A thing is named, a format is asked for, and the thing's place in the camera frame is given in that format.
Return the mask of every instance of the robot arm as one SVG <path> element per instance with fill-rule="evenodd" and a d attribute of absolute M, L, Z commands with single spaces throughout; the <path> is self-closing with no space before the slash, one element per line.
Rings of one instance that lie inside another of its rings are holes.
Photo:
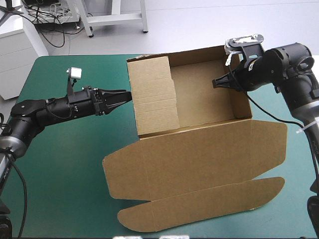
<path fill-rule="evenodd" d="M 308 213 L 319 238 L 319 85 L 312 72 L 314 59 L 309 49 L 299 43 L 264 51 L 263 40 L 259 34 L 227 40 L 225 50 L 230 57 L 226 65 L 234 53 L 242 54 L 243 60 L 236 69 L 229 67 L 228 74 L 213 80 L 213 86 L 247 92 L 271 83 L 277 93 L 282 93 L 291 115 L 306 125 L 303 130 L 316 171 L 311 190 L 317 193 L 308 200 Z"/>
<path fill-rule="evenodd" d="M 12 162 L 24 156 L 33 138 L 46 126 L 90 115 L 107 115 L 132 99 L 131 92 L 126 90 L 110 91 L 84 87 L 81 91 L 74 92 L 73 85 L 81 78 L 81 69 L 71 68 L 67 73 L 69 76 L 65 97 L 20 102 L 12 108 L 9 122 L 1 124 L 4 129 L 0 135 L 0 195 L 12 168 Z M 8 218 L 1 217 L 9 213 L 10 210 L 0 200 L 1 225 L 10 225 Z M 4 233 L 2 230 L 0 227 L 0 238 Z"/>

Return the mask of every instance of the cardboard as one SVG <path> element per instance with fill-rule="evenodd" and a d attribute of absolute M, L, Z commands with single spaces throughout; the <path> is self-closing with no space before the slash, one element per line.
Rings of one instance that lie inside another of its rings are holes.
<path fill-rule="evenodd" d="M 153 232 L 250 210 L 283 187 L 251 180 L 284 161 L 287 127 L 251 120 L 242 92 L 212 87 L 225 60 L 223 46 L 128 60 L 141 140 L 103 167 L 112 197 L 150 202 L 120 211 L 124 226 Z"/>
<path fill-rule="evenodd" d="M 220 54 L 220 47 L 212 47 L 204 59 L 189 55 L 195 50 L 128 61 L 138 135 L 251 118 L 243 93 L 213 89 L 212 79 L 225 74 L 225 54 L 217 58 L 213 50 Z"/>
<path fill-rule="evenodd" d="M 248 119 L 140 140 L 105 158 L 110 194 L 152 201 L 251 180 L 283 163 L 286 132 Z"/>
<path fill-rule="evenodd" d="M 284 183 L 276 177 L 208 188 L 123 209 L 118 219 L 137 232 L 158 232 L 258 208 L 272 200 Z"/>

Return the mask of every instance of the green table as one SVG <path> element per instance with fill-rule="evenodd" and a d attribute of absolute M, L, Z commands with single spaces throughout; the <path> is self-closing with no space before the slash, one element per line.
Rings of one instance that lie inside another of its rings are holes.
<path fill-rule="evenodd" d="M 38 58 L 18 101 L 48 99 L 66 94 L 69 67 L 82 68 L 75 90 L 91 85 L 101 89 L 130 89 L 126 59 L 134 55 L 50 56 Z M 281 95 L 268 85 L 250 94 L 274 115 L 291 120 Z M 252 107 L 254 119 L 271 120 Z M 154 234 L 140 234 L 117 220 L 120 209 L 140 202 L 112 199 L 102 160 L 139 138 L 132 102 L 108 116 L 90 116 L 47 127 L 17 161 L 28 186 L 24 237 L 110 238 L 116 235 L 188 234 L 198 238 L 315 237 L 306 203 L 315 176 L 306 137 L 289 126 L 286 161 L 261 177 L 283 176 L 282 192 L 267 205 Z M 23 211 L 23 190 L 12 171 L 2 195 L 11 209 L 17 236 Z"/>

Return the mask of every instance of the white desk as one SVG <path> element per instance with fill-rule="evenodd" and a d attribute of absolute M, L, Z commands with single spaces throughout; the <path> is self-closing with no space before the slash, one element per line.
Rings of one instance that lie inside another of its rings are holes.
<path fill-rule="evenodd" d="M 0 5 L 5 6 L 5 1 L 0 0 Z M 21 1 L 13 0 L 12 5 L 21 5 Z M 0 26 L 0 96 L 5 100 L 17 97 L 34 61 L 47 55 L 33 24 L 21 16 L 11 16 Z"/>

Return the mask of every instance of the cardboard flap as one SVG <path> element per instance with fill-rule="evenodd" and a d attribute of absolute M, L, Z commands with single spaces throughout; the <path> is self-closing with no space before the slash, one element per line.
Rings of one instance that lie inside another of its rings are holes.
<path fill-rule="evenodd" d="M 247 119 L 145 138 L 103 167 L 113 198 L 157 200 L 251 180 L 285 160 L 286 137 L 283 123 Z"/>
<path fill-rule="evenodd" d="M 276 177 L 204 189 L 123 209 L 118 219 L 134 231 L 158 232 L 258 208 L 272 200 L 284 183 Z"/>
<path fill-rule="evenodd" d="M 168 57 L 128 63 L 138 135 L 179 128 Z"/>

